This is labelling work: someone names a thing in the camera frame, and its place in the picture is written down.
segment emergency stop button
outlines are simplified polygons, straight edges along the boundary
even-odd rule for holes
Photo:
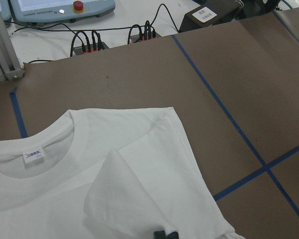
[[[78,12],[83,11],[83,3],[81,1],[75,1],[73,2],[73,8]]]

